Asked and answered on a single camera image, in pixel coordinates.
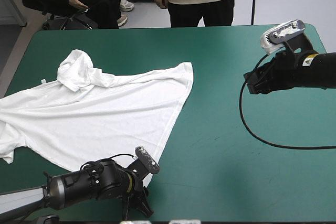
chair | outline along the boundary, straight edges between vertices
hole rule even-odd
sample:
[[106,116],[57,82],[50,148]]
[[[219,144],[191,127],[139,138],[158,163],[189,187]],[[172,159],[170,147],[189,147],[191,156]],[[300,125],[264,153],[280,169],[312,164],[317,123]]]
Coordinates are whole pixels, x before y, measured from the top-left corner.
[[60,9],[59,7],[53,6],[52,4],[43,3],[36,0],[22,0],[22,4],[27,8],[41,11],[43,15],[46,15],[47,13],[51,14],[51,16],[43,23],[43,30],[49,30],[50,22],[55,19],[65,20],[61,25],[60,30],[65,30],[69,22],[78,22],[86,29],[92,30],[92,27],[89,24],[78,18],[78,16],[86,13],[88,10],[76,10],[71,6],[69,6],[69,8]]

black cable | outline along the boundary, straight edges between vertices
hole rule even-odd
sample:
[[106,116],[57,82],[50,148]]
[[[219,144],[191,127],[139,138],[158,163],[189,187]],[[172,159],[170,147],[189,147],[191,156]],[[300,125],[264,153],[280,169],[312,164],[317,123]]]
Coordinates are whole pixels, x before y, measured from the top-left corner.
[[127,154],[127,153],[122,153],[122,154],[117,154],[115,156],[109,157],[108,159],[114,158],[114,157],[119,157],[119,156],[130,156],[130,157],[134,157],[134,155],[132,154]]
[[258,69],[259,65],[261,64],[261,62],[263,60],[265,60],[265,58],[268,55],[263,56],[258,63],[256,64],[256,66],[254,67],[253,71],[251,72],[251,74],[249,75],[249,77],[244,81],[243,86],[241,87],[240,90],[240,95],[239,95],[239,112],[240,112],[240,118],[243,122],[244,127],[247,129],[248,133],[251,134],[251,136],[253,136],[255,139],[263,142],[264,144],[276,147],[276,148],[282,148],[282,149],[291,149],[291,150],[328,150],[328,149],[336,149],[336,145],[330,145],[330,146],[288,146],[288,145],[280,145],[280,144],[275,144],[269,141],[266,141],[264,139],[262,139],[261,137],[259,137],[258,135],[256,135],[255,133],[252,132],[252,130],[248,127],[247,123],[245,122],[244,119],[244,115],[243,115],[243,91],[245,88],[246,83],[248,82],[248,80],[250,79],[250,77],[252,76],[252,74]]

yellow label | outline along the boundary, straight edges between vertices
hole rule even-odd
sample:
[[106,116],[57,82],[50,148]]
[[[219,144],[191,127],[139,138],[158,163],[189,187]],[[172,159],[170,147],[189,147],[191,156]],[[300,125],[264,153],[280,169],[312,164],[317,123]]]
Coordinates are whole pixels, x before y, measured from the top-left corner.
[[315,58],[316,55],[318,55],[318,54],[315,54],[315,55],[308,55],[308,56],[304,59],[304,61],[303,61],[303,63],[302,63],[302,66],[303,66],[303,67],[309,67],[309,66],[311,65],[311,63],[312,63],[312,61],[313,61],[313,59]]

hand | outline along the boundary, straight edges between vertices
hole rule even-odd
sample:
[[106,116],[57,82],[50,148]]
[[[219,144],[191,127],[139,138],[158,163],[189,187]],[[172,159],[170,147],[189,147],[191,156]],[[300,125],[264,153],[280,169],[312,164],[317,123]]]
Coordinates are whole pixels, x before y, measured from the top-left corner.
[[89,9],[88,6],[86,6],[85,4],[83,4],[79,0],[69,0],[69,5],[73,6],[74,8],[77,8],[79,10]]
[[161,9],[167,9],[168,8],[168,0],[154,0],[157,4],[157,6]]

white floor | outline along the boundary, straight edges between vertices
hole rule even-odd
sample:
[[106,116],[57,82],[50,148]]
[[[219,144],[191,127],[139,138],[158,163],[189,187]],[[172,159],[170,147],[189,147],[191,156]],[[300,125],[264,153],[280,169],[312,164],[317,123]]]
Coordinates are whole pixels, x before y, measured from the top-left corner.
[[[234,25],[250,24],[251,3],[252,0],[236,0]],[[316,27],[326,50],[333,52],[336,51],[333,36],[336,29],[335,13],[335,0],[257,0],[255,24],[278,24],[290,19],[302,19]],[[0,97],[5,94],[32,34],[43,22],[40,14],[28,14],[28,25],[23,28],[0,76]],[[129,21],[123,29],[170,26],[168,11],[159,9],[154,3],[136,2],[135,9],[127,15]]]

